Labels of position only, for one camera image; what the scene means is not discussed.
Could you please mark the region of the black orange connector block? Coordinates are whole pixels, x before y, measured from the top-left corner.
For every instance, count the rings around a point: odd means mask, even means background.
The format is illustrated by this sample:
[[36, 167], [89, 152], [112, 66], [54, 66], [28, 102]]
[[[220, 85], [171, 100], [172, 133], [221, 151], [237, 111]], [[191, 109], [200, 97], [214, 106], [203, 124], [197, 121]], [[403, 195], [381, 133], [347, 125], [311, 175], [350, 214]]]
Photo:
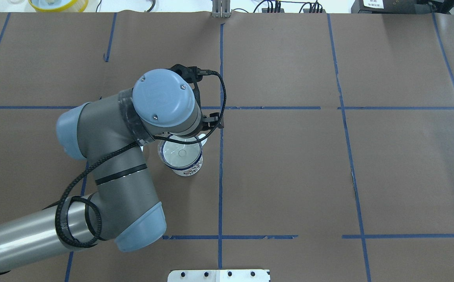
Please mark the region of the black orange connector block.
[[318, 0], [314, 2], [305, 2], [300, 7], [299, 13], [302, 14], [323, 14], [325, 9], [322, 7]]
[[[261, 8], [262, 3], [265, 2], [267, 3], [267, 7]], [[282, 2], [279, 0], [264, 0], [260, 2], [257, 8], [259, 8], [262, 13], [267, 14], [279, 14], [284, 12], [284, 9], [282, 8]]]

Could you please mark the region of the white enamel patterned cup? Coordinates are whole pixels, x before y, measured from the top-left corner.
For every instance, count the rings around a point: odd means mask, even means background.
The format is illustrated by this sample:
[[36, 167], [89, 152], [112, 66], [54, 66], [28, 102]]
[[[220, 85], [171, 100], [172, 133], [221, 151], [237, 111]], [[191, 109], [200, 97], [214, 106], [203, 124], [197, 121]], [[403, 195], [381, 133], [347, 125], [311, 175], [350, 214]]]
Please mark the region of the white enamel patterned cup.
[[207, 139], [199, 143], [181, 144], [159, 141], [158, 154], [161, 161], [177, 175], [187, 177], [197, 173], [203, 164], [203, 146]]

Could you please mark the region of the brown paper table cover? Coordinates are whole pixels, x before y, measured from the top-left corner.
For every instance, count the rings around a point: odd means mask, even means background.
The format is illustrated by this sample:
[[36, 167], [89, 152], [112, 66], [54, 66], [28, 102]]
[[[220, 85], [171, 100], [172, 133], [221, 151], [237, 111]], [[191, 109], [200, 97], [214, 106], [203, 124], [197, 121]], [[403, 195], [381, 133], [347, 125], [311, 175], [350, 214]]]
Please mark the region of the brown paper table cover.
[[0, 282], [454, 281], [454, 15], [0, 13], [0, 226], [84, 170], [57, 141], [62, 113], [177, 63], [222, 72], [226, 125], [191, 177], [145, 148], [164, 237]]

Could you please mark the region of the yellow tape roll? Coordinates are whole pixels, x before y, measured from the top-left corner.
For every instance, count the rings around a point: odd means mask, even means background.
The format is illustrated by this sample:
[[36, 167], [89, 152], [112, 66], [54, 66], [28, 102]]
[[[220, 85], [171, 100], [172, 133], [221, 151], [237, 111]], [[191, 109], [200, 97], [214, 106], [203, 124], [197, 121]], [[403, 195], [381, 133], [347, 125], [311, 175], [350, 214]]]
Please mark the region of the yellow tape roll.
[[81, 13], [89, 0], [28, 0], [28, 3], [40, 13]]

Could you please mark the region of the aluminium frame post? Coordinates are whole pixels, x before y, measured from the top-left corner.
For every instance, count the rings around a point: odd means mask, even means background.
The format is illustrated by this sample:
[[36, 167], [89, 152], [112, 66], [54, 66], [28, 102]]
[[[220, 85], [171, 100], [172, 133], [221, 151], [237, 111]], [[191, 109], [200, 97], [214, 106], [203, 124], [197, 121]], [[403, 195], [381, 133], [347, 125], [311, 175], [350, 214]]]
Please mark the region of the aluminium frame post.
[[212, 18], [230, 18], [232, 15], [230, 0], [211, 0]]

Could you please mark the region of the black box with label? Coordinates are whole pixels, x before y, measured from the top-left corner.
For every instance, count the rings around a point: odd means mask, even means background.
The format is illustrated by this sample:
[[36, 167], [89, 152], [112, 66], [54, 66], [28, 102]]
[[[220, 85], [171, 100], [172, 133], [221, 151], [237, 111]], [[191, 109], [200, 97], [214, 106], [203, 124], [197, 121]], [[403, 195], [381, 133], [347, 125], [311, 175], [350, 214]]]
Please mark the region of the black box with label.
[[432, 8], [417, 0], [355, 0], [352, 14], [430, 14]]

